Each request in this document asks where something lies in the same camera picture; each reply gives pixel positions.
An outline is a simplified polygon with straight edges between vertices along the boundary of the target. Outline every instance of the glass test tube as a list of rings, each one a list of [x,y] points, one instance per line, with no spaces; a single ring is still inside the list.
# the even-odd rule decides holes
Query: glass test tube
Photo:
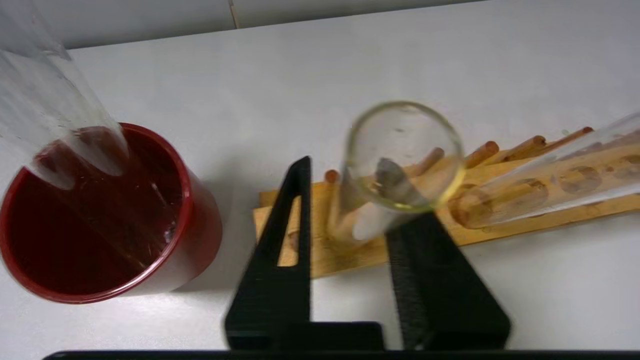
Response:
[[[477,229],[638,192],[640,113],[473,186],[449,207],[461,225]]]
[[[432,211],[463,179],[460,138],[445,118],[415,102],[380,104],[353,125],[340,179],[331,177],[327,230],[357,247]]]

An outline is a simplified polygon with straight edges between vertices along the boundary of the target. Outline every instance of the glass tube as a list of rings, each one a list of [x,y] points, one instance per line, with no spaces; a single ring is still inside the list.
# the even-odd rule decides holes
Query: glass tube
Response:
[[[488,183],[471,184],[449,207],[461,225],[477,229],[638,192],[640,113],[586,134]]]
[[[31,1],[0,1],[0,34],[0,143],[132,266],[148,267],[176,227],[148,171],[156,164],[129,147]]]
[[[441,114],[408,101],[370,109],[351,129],[340,179],[327,177],[330,240],[357,247],[434,210],[463,172],[460,138]]]

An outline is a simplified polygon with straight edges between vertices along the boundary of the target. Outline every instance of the glass rim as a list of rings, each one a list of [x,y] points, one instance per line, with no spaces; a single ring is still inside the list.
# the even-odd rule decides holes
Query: glass rim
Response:
[[[356,148],[356,138],[361,128],[364,126],[364,124],[366,124],[367,121],[371,120],[373,116],[379,114],[380,112],[387,111],[393,108],[399,108],[402,106],[411,106],[412,108],[419,110],[427,118],[431,118],[431,120],[434,120],[438,125],[444,128],[445,132],[447,133],[447,136],[453,143],[454,151],[456,155],[460,159],[453,178],[449,181],[449,184],[447,185],[447,187],[440,192],[440,194],[435,200],[429,201],[425,203],[425,205],[423,206],[405,206],[402,204],[398,204],[394,201],[385,199],[379,196],[376,192],[372,191],[368,186],[364,184],[364,182],[361,179],[355,179],[356,178],[355,176],[354,176],[353,182],[355,183],[356,189],[367,200],[374,202],[376,204],[382,205],[384,208],[391,209],[401,213],[424,213],[427,211],[435,210],[436,208],[439,208],[442,204],[445,204],[453,196],[453,194],[458,190],[458,188],[462,185],[462,182],[465,177],[465,166],[464,166],[465,155],[464,155],[464,150],[462,147],[462,141],[460,139],[460,136],[458,135],[456,130],[451,126],[449,121],[442,114],[435,111],[434,109],[413,101],[382,102],[368,109],[356,119],[353,126],[351,126],[351,130],[349,131],[349,135],[347,138],[347,153],[346,153],[346,159],[345,159],[345,168],[346,168],[346,171],[350,173],[350,175],[354,175],[355,173],[357,173],[357,171],[355,170],[356,161],[354,159],[355,148]]]

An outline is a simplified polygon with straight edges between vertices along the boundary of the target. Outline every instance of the cup rim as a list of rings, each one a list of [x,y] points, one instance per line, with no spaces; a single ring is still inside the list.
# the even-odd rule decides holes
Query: cup rim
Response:
[[[361,180],[356,180],[353,183],[356,184],[357,191],[359,191],[366,199],[368,199],[369,201],[375,204],[379,204],[384,208],[390,209],[392,211],[396,211],[399,213],[413,213],[413,214],[424,213],[426,211],[433,211],[436,208],[439,208],[442,204],[445,204],[457,191],[460,185],[462,185],[462,182],[465,177],[465,162],[464,162],[465,152],[462,147],[462,140],[460,139],[460,136],[458,135],[456,130],[451,126],[449,121],[442,114],[440,114],[439,112],[435,111],[434,109],[428,106],[425,106],[423,104],[420,104],[419,102],[413,102],[413,101],[388,101],[388,102],[382,102],[370,108],[369,110],[365,111],[362,115],[360,115],[356,119],[355,123],[351,127],[351,130],[349,131],[349,135],[347,137],[347,151],[345,156],[345,168],[346,168],[345,170],[351,174],[356,173],[354,169],[355,160],[353,159],[353,155],[355,153],[358,132],[366,124],[366,122],[381,111],[386,111],[392,108],[398,108],[402,106],[411,106],[412,108],[418,109],[419,111],[433,118],[440,126],[442,126],[446,130],[447,135],[449,136],[452,143],[454,144],[455,152],[461,160],[458,163],[458,168],[456,169],[456,173],[451,179],[451,182],[449,183],[447,188],[442,191],[440,196],[438,196],[438,198],[435,199],[434,201],[428,204],[425,204],[423,206],[416,206],[416,207],[410,207],[410,208],[406,206],[399,206],[399,204],[396,204],[391,200],[388,200],[379,196],[376,192],[372,191],[368,186],[366,186]]]
[[[65,294],[46,288],[45,286],[42,286],[29,278],[24,273],[24,271],[22,271],[22,268],[17,264],[14,256],[9,251],[8,234],[6,233],[8,230],[9,215],[13,208],[13,203],[15,202],[16,193],[22,186],[25,177],[29,174],[29,171],[26,168],[22,167],[7,188],[6,195],[4,196],[4,200],[0,208],[0,253],[2,254],[5,268],[13,276],[13,278],[22,287],[24,287],[31,293],[42,297],[43,299],[65,304],[89,304],[92,302],[111,299],[113,297],[121,295],[135,288],[137,285],[140,285],[144,280],[148,279],[151,275],[158,271],[160,267],[169,259],[171,254],[173,254],[173,251],[177,248],[178,242],[182,241],[182,239],[184,238],[183,234],[186,232],[188,220],[191,217],[191,213],[193,212],[193,194],[191,191],[191,181],[189,180],[189,171],[186,165],[184,164],[178,152],[162,136],[139,125],[129,124],[125,122],[121,122],[120,125],[122,126],[123,130],[134,131],[136,133],[142,134],[143,136],[150,138],[155,143],[160,145],[167,153],[167,155],[169,155],[169,157],[173,161],[173,164],[175,165],[178,177],[180,179],[180,186],[182,188],[182,204],[180,206],[180,211],[177,217],[177,223],[173,238],[169,243],[167,243],[162,254],[148,268],[144,269],[144,271],[142,271],[131,280],[114,288],[92,294]]]

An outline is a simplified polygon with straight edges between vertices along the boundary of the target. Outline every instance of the wooden dowel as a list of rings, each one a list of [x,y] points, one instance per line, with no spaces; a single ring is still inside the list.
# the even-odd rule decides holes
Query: wooden dowel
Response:
[[[633,143],[640,142],[640,130],[636,130],[633,133],[629,133],[622,137],[619,137],[611,142],[605,144],[606,149],[611,149],[613,147],[623,146],[623,145],[631,145]]]
[[[506,153],[507,153],[507,150],[499,151],[497,154],[494,154],[493,156],[490,156],[489,158],[481,162],[480,165],[478,166],[482,167],[485,165],[493,165],[495,164],[495,160],[497,160],[498,158],[500,159],[503,158]]]
[[[328,219],[329,219],[329,215],[331,212],[331,202],[333,202],[333,193],[334,193],[334,188],[335,188],[335,184],[338,182],[338,180],[340,179],[340,173],[338,173],[336,170],[331,169],[331,170],[327,170],[324,173],[324,181],[326,182],[326,191],[331,194],[328,198],[329,206],[326,207],[327,210],[327,214],[325,217],[325,220],[327,221],[327,223],[325,223],[325,226],[328,224]],[[294,230],[291,231],[290,233],[287,233],[287,237],[288,237],[288,241],[285,241],[285,243],[288,243],[289,246],[291,246],[291,248],[293,249],[293,251],[295,251],[296,253],[298,252],[298,238],[300,237],[300,232],[298,230]],[[278,266],[283,266],[283,264],[281,264],[283,261],[281,260],[278,264]]]
[[[566,144],[574,141],[575,139],[580,138],[580,137],[582,137],[582,136],[584,136],[584,135],[586,135],[588,133],[591,133],[591,132],[593,132],[593,128],[588,127],[588,126],[587,127],[583,127],[582,129],[580,129],[580,130],[578,130],[578,131],[576,131],[576,132],[574,132],[572,134],[569,134],[569,135],[565,136],[564,138],[562,138],[562,139],[560,139],[560,140],[558,140],[556,142],[552,142],[552,143],[548,144],[547,146],[542,148],[542,150],[539,153],[537,153],[536,156],[544,155],[544,154],[546,154],[548,152],[556,150],[560,146],[566,145]]]
[[[489,159],[485,165],[498,164],[506,161],[522,160],[535,156],[537,152],[547,145],[547,139],[544,136],[536,135],[511,150],[506,151],[502,156],[495,159]]]
[[[336,185],[340,174],[336,170],[329,170],[324,173],[324,181],[327,184],[327,193],[329,193],[329,205],[326,214],[326,233],[334,242],[334,245],[343,245],[345,239],[352,239],[352,230],[355,224],[358,209],[342,215],[340,213],[340,191]]]
[[[496,155],[499,151],[500,147],[497,143],[493,141],[486,142],[465,158],[465,166],[466,168],[474,168],[484,160]]]
[[[440,161],[444,157],[444,150],[442,148],[434,148],[427,156],[420,161],[417,165],[406,168],[406,173],[409,177],[416,177],[424,174],[433,165]]]

